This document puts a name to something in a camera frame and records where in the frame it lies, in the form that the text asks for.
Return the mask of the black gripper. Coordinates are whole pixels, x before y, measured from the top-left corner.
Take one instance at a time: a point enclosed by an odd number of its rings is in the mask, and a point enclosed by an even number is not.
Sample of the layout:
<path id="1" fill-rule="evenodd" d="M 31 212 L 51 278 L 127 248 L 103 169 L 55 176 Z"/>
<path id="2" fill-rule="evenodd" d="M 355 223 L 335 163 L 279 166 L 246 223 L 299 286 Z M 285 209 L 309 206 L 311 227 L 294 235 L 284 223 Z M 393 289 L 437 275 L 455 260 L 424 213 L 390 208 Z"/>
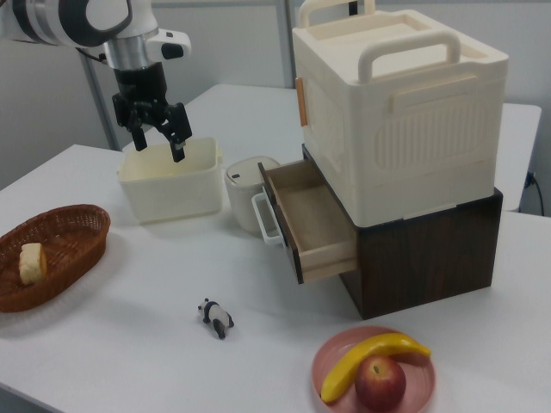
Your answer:
<path id="1" fill-rule="evenodd" d="M 167 84 L 162 64 L 136 70 L 115 70 L 115 78 L 119 87 L 119 93 L 112 96 L 115 117 L 117 124 L 131 133 L 135 149 L 143 151 L 147 143 L 134 103 L 147 103 L 157 111 L 153 125 L 168 140 L 173 161 L 181 162 L 192 130 L 184 105 L 166 101 Z"/>

